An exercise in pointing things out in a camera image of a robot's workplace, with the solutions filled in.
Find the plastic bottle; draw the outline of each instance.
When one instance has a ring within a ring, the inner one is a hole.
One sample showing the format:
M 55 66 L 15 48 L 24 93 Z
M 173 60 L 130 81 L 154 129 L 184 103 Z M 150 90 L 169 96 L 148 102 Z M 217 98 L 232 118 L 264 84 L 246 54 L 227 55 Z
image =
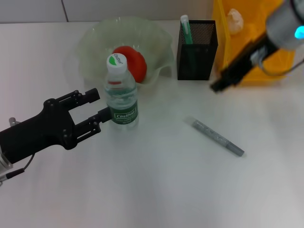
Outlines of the plastic bottle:
M 112 54 L 106 62 L 108 74 L 104 83 L 107 105 L 116 129 L 132 129 L 138 123 L 136 82 L 128 71 L 123 54 Z

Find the yellow container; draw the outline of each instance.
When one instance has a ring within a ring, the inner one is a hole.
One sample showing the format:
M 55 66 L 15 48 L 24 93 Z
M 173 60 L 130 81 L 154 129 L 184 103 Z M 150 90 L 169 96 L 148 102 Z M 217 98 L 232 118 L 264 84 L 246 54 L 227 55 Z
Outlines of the yellow container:
M 256 40 L 266 30 L 266 19 L 282 0 L 214 0 L 213 19 L 216 21 L 218 50 L 215 64 L 218 71 L 226 68 L 241 50 Z M 226 17 L 231 9 L 236 9 L 244 19 L 243 30 L 230 35 Z M 295 52 L 279 50 L 266 61 L 264 67 L 272 72 L 281 72 L 293 65 Z M 255 67 L 241 82 L 242 85 L 267 85 L 285 76 L 268 76 Z

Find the pen holder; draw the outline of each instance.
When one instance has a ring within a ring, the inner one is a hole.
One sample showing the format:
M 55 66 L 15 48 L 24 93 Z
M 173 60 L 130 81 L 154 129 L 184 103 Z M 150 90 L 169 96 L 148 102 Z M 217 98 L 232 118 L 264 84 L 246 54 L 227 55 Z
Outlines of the pen holder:
M 214 20 L 189 20 L 193 44 L 186 44 L 180 25 L 177 50 L 178 80 L 209 80 L 218 48 Z

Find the white table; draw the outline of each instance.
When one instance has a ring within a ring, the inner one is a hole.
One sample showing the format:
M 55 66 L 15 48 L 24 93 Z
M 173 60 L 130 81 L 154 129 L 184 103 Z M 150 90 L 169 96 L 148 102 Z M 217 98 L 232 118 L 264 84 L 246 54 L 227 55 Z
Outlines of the white table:
M 159 22 L 174 37 L 178 21 Z M 0 25 L 0 130 L 48 98 L 89 89 L 68 53 L 93 23 Z M 39 152 L 0 188 L 3 228 L 303 228 L 303 68 L 283 85 L 230 89 L 161 76 L 139 92 L 138 129 Z M 76 122 L 105 99 L 72 112 Z M 192 115 L 244 149 L 238 158 L 182 120 Z M 21 168 L 28 159 L 15 164 Z

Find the tomato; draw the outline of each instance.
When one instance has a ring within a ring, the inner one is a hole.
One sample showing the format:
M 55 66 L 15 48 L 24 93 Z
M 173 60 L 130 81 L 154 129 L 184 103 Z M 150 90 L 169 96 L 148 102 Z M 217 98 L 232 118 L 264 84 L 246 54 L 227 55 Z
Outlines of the tomato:
M 120 46 L 113 53 L 123 54 L 127 58 L 128 69 L 136 82 L 141 83 L 144 80 L 147 73 L 147 64 L 141 53 L 130 46 Z

